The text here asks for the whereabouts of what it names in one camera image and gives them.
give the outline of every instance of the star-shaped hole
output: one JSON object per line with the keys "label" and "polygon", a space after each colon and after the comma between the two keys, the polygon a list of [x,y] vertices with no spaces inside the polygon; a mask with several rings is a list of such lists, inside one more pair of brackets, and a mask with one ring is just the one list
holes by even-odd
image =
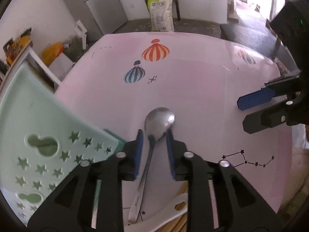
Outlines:
{"label": "star-shaped hole", "polygon": [[72,143],[74,143],[76,140],[79,139],[79,132],[72,131],[71,136],[69,137],[70,140],[72,140]]}
{"label": "star-shaped hole", "polygon": [[41,184],[41,181],[38,182],[33,182],[33,187],[36,188],[37,190],[40,190],[40,187],[42,187],[43,185]]}
{"label": "star-shaped hole", "polygon": [[24,209],[25,208],[25,206],[22,203],[17,203],[17,207],[20,208],[20,209]]}
{"label": "star-shaped hole", "polygon": [[24,213],[18,213],[22,218],[27,217]]}
{"label": "star-shaped hole", "polygon": [[66,159],[68,159],[68,158],[70,158],[69,152],[62,151],[59,159],[63,159],[63,161],[66,161]]}
{"label": "star-shaped hole", "polygon": [[17,163],[17,165],[18,166],[21,166],[21,168],[23,169],[23,170],[26,170],[26,167],[29,167],[30,165],[28,164],[28,159],[27,158],[25,158],[25,159],[21,159],[20,157],[18,157],[18,163]]}
{"label": "star-shaped hole", "polygon": [[63,174],[63,173],[61,172],[61,170],[62,170],[62,168],[60,168],[59,170],[54,169],[53,175],[56,176],[57,178],[59,178],[59,176],[60,176],[61,174]]}
{"label": "star-shaped hole", "polygon": [[36,172],[39,172],[41,175],[44,174],[44,172],[47,172],[46,165],[43,166],[37,165]]}
{"label": "star-shaped hole", "polygon": [[76,159],[74,162],[76,162],[76,164],[78,164],[79,162],[81,162],[81,160],[83,160],[82,155],[78,156],[76,155]]}
{"label": "star-shaped hole", "polygon": [[85,147],[87,148],[88,146],[92,145],[91,141],[92,141],[92,138],[86,138],[83,145],[85,145]]}
{"label": "star-shaped hole", "polygon": [[48,190],[54,191],[55,188],[56,188],[56,183],[54,183],[54,184],[49,184]]}
{"label": "star-shaped hole", "polygon": [[97,152],[102,149],[102,145],[103,143],[98,143],[97,146],[95,147],[95,150],[97,150]]}
{"label": "star-shaped hole", "polygon": [[112,151],[112,147],[106,148],[106,154],[109,154]]}
{"label": "star-shaped hole", "polygon": [[19,184],[21,187],[23,187],[24,184],[27,184],[27,182],[25,181],[24,177],[18,178],[17,176],[15,176],[15,178],[16,178],[16,183]]}

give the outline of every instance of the hot air balloon print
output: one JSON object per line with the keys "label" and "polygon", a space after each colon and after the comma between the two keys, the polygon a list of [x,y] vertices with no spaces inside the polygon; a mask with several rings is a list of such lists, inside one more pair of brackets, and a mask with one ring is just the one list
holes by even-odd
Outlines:
{"label": "hot air balloon print", "polygon": [[255,60],[246,51],[240,50],[238,55],[241,56],[246,63],[255,65]]}
{"label": "hot air balloon print", "polygon": [[140,60],[134,62],[134,67],[129,70],[129,72],[124,77],[124,81],[126,83],[135,83],[137,81],[140,81],[145,76],[145,70],[142,67],[139,67],[140,64]]}
{"label": "hot air balloon print", "polygon": [[166,58],[166,56],[170,53],[170,50],[166,46],[159,44],[159,41],[160,39],[153,39],[151,41],[152,46],[150,46],[143,52],[143,59],[152,62]]}

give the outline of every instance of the refrigerator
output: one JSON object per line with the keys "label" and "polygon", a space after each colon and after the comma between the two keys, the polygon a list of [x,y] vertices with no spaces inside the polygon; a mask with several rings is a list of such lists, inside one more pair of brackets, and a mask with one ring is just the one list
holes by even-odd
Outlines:
{"label": "refrigerator", "polygon": [[110,34],[128,21],[120,0],[64,0],[73,18],[87,28],[94,41]]}

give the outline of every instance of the metal spoon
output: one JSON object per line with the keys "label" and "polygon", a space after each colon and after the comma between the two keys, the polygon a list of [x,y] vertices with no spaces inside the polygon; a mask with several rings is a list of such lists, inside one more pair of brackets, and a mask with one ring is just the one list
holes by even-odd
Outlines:
{"label": "metal spoon", "polygon": [[147,179],[152,153],[154,151],[154,146],[156,142],[166,134],[166,131],[171,128],[174,122],[174,113],[172,113],[170,109],[165,107],[159,107],[152,110],[150,113],[148,113],[145,119],[145,133],[149,140],[149,153],[141,181],[139,183],[137,192],[134,196],[130,208],[128,221],[131,224],[136,223],[138,213],[141,207],[144,187]]}

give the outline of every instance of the orange bag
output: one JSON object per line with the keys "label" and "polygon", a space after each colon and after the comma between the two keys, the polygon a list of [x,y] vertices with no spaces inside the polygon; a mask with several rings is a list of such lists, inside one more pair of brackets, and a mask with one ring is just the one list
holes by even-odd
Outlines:
{"label": "orange bag", "polygon": [[46,66],[50,66],[51,63],[62,53],[64,47],[62,46],[62,42],[57,42],[42,52],[42,61]]}

